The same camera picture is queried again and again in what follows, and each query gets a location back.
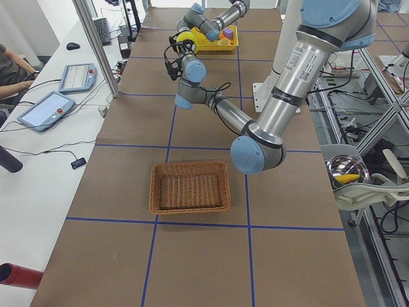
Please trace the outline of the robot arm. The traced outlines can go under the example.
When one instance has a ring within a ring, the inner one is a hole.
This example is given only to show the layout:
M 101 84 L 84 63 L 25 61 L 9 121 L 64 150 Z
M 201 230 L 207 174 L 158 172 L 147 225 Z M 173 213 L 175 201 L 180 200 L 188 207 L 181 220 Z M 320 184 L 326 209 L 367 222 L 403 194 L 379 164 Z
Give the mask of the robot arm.
M 286 61 L 279 65 L 276 83 L 269 88 L 266 103 L 256 119 L 224 97 L 218 88 L 205 88 L 206 67 L 197 58 L 197 28 L 210 42 L 249 11 L 248 1 L 233 1 L 231 7 L 209 20 L 204 9 L 193 5 L 170 37 L 178 57 L 167 62 L 170 77 L 178 81 L 175 103 L 182 109 L 194 104 L 208 106 L 237 134 L 230 149 L 235 167 L 245 174 L 272 169 L 285 159 L 282 135 L 318 78 L 328 57 L 337 51 L 356 50 L 372 44 L 377 1 L 290 1 L 281 30 L 281 43 L 289 43 Z
M 184 17 L 178 21 L 177 31 L 190 31 L 192 28 L 198 28 L 208 41 L 218 40 L 220 32 L 237 19 L 244 17 L 251 5 L 250 0 L 230 1 L 230 3 L 230 8 L 212 20 L 205 16 L 205 10 L 200 4 L 194 3 Z

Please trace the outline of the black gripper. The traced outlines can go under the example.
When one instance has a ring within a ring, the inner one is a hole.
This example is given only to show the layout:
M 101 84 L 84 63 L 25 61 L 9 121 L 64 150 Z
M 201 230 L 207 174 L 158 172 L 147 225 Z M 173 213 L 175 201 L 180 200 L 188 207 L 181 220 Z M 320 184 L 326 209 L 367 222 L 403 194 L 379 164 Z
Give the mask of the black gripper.
M 192 40 L 184 40 L 178 42 L 178 54 L 181 58 L 188 55 L 195 56 L 196 55 L 195 49 L 196 45 Z

